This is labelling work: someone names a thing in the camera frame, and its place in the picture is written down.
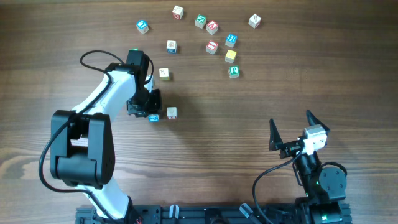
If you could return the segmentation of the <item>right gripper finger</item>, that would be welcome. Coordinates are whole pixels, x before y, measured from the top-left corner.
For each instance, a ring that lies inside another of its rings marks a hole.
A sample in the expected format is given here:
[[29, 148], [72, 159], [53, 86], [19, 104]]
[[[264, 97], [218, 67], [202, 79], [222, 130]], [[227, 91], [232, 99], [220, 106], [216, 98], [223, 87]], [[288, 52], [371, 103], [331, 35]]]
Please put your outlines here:
[[270, 124], [270, 140], [269, 140], [269, 150], [276, 151], [280, 150], [283, 146], [283, 140], [277, 130], [275, 122], [273, 119], [269, 120]]
[[310, 110], [306, 110], [306, 116], [310, 126], [319, 124], [326, 132], [330, 132], [329, 127], [324, 125]]

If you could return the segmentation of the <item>plain block blue P side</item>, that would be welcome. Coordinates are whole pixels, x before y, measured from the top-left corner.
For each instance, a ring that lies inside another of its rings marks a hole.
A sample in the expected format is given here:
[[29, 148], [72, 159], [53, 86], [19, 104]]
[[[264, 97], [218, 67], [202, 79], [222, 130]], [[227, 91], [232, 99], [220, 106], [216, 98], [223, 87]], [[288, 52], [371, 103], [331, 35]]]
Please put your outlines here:
[[150, 122], [159, 122], [160, 121], [160, 115], [159, 114], [151, 114], [148, 116], [148, 119]]

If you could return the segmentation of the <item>plain block red-blue side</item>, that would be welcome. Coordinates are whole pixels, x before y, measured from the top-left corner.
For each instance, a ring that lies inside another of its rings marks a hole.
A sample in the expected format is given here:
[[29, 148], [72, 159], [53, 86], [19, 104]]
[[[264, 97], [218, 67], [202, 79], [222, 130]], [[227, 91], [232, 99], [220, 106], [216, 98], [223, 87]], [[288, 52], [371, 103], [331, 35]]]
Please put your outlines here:
[[176, 107], [168, 107], [167, 108], [167, 118], [168, 119], [177, 119], [178, 111]]

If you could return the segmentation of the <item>yellow top block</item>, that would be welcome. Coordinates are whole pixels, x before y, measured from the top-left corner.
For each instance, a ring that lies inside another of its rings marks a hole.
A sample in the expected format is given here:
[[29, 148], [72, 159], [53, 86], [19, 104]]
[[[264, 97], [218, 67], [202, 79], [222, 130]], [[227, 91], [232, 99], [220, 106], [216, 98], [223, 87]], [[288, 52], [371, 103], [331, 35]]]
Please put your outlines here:
[[225, 56], [225, 61], [228, 63], [234, 63], [237, 56], [237, 52], [233, 50], [228, 50]]

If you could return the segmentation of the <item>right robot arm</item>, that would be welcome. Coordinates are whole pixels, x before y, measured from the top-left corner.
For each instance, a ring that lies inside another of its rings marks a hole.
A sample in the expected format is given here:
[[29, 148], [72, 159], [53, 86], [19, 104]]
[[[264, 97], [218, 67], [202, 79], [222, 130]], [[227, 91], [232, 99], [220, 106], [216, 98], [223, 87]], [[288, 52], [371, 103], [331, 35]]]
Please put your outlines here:
[[266, 216], [273, 223], [351, 223], [349, 204], [344, 203], [348, 172], [337, 162], [322, 163], [317, 151], [327, 145], [330, 129], [306, 111], [309, 127], [294, 141], [283, 142], [275, 122], [270, 120], [270, 151], [292, 158], [292, 167], [305, 196], [294, 203], [268, 204]]

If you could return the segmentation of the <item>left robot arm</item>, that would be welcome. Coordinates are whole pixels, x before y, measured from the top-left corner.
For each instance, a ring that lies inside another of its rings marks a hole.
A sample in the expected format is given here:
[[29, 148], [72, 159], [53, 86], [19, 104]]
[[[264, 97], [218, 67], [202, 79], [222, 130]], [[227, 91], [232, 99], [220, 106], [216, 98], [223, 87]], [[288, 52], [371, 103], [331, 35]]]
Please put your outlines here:
[[51, 120], [51, 137], [39, 160], [44, 179], [44, 158], [50, 154], [50, 172], [62, 180], [69, 193], [81, 192], [93, 204], [76, 211], [76, 223], [143, 223], [132, 200], [113, 177], [115, 152], [111, 122], [122, 107], [135, 117], [158, 116], [162, 103], [154, 89], [152, 60], [140, 50], [130, 50], [103, 71], [94, 92], [72, 110], [58, 110]]

